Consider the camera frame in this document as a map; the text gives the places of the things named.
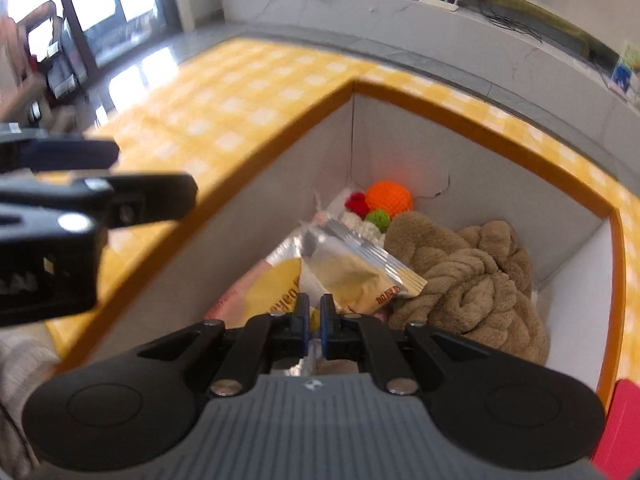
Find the white marble tv stand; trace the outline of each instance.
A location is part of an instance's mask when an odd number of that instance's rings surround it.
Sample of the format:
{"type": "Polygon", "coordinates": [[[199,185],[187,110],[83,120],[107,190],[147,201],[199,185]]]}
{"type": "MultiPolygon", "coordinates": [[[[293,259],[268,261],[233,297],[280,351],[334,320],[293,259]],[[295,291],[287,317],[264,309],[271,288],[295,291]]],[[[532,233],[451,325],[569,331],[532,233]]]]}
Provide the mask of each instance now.
{"type": "Polygon", "coordinates": [[[640,112],[601,76],[550,44],[412,0],[222,0],[228,22],[349,34],[454,66],[570,124],[640,174],[640,112]]]}

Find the orange crochet ball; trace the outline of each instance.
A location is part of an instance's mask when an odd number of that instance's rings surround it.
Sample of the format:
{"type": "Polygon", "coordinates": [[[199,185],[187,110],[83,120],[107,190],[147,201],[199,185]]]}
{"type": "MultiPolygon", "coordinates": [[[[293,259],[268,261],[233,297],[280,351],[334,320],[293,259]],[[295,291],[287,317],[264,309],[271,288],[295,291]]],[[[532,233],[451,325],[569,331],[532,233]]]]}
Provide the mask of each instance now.
{"type": "Polygon", "coordinates": [[[391,218],[414,209],[414,199],[411,198],[409,190],[389,180],[378,182],[367,189],[365,202],[372,211],[382,209],[389,213],[391,218]]]}

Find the black circular joint cover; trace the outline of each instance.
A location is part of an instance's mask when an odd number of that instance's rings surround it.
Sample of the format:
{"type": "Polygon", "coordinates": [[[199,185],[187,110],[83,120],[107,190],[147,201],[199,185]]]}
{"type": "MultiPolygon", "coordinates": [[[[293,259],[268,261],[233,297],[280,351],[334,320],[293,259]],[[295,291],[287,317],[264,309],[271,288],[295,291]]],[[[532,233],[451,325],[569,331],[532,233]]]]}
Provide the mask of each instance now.
{"type": "Polygon", "coordinates": [[[457,364],[428,402],[452,443],[495,465],[543,470],[589,456],[604,410],[581,382],[505,356],[457,364]]]}
{"type": "Polygon", "coordinates": [[[112,471],[176,446],[202,404],[170,365],[114,358],[40,386],[22,416],[38,458],[71,470],[112,471]]]}

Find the yellow checkered tablecloth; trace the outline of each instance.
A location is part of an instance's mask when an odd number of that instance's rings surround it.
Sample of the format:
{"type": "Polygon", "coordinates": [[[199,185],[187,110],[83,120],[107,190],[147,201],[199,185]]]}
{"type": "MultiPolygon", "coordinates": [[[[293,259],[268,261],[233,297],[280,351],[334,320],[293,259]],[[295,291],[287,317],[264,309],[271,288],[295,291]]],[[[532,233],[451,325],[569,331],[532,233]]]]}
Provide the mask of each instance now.
{"type": "MultiPolygon", "coordinates": [[[[231,40],[181,66],[176,79],[111,118],[89,136],[113,137],[122,154],[117,171],[187,171],[202,200],[306,110],[353,82],[372,82],[441,105],[483,124],[564,168],[620,210],[625,238],[626,311],[619,378],[640,382],[640,201],[615,179],[551,136],[477,98],[428,78],[287,44],[231,40]]],[[[110,233],[100,267],[98,308],[174,229],[140,226],[110,233]]],[[[47,322],[64,358],[94,313],[47,322]]]]}

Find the crochet toy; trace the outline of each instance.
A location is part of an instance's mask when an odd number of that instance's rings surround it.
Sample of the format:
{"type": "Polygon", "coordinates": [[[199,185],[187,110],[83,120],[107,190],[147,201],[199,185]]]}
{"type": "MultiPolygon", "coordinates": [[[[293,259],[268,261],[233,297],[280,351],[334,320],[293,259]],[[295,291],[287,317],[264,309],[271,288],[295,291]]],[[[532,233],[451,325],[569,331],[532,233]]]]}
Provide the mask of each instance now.
{"type": "Polygon", "coordinates": [[[365,202],[364,193],[359,191],[351,193],[351,196],[346,200],[344,206],[347,208],[347,211],[356,213],[362,220],[369,214],[369,206],[365,202]]]}
{"type": "Polygon", "coordinates": [[[381,233],[386,233],[386,228],[391,224],[391,216],[389,216],[389,213],[383,209],[374,209],[373,211],[370,211],[364,219],[380,229],[381,233]]]}
{"type": "Polygon", "coordinates": [[[391,218],[414,209],[414,200],[409,190],[389,180],[378,182],[367,189],[365,202],[369,210],[382,209],[391,218]]]}

